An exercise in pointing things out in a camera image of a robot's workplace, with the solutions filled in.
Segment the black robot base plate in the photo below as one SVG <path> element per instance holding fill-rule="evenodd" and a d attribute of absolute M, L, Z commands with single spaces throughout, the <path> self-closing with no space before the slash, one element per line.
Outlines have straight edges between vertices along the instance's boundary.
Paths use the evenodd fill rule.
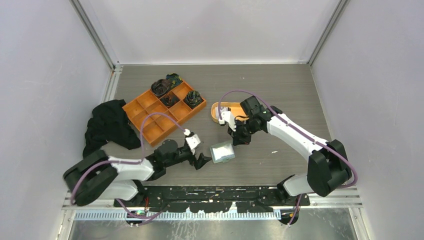
<path fill-rule="evenodd" d="M 282 190 L 270 185 L 151 185 L 129 196 L 113 196 L 112 200 L 115 207 L 120 206 L 117 200 L 121 200 L 127 208 L 170 213 L 226 213 L 232 206 L 238 213 L 267 213 L 278 207 L 310 205 L 307 195 L 301 198 L 283 195 Z"/>

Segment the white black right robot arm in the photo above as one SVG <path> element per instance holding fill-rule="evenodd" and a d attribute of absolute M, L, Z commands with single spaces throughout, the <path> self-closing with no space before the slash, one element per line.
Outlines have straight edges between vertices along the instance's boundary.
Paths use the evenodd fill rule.
<path fill-rule="evenodd" d="M 298 195 L 316 193 L 326 197 L 353 177 L 344 145 L 338 140 L 327 141 L 306 131 L 273 105 L 264 106 L 255 96 L 240 103 L 244 116 L 231 111 L 218 114 L 219 123 L 228 124 L 233 145 L 248 145 L 252 135 L 263 131 L 286 143 L 307 162 L 303 174 L 293 174 L 277 184 L 277 198 L 291 205 Z"/>

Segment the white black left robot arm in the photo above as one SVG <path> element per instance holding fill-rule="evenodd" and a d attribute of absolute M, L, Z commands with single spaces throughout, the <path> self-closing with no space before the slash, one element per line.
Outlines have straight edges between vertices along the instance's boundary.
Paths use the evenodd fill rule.
<path fill-rule="evenodd" d="M 71 192 L 70 203 L 82 207 L 97 200 L 113 200 L 115 207 L 140 207 L 148 198 L 144 182 L 161 178 L 167 168 L 185 161 L 199 170 L 212 160 L 196 153 L 198 144 L 187 139 L 179 146 L 168 139 L 143 159 L 118 158 L 96 150 L 63 174 Z"/>

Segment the green card holder wallet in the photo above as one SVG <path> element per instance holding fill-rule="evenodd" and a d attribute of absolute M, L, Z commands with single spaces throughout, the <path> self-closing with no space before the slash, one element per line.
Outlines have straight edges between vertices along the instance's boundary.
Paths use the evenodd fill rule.
<path fill-rule="evenodd" d="M 232 141 L 212 145 L 210 153 L 214 164 L 227 163 L 236 157 Z"/>

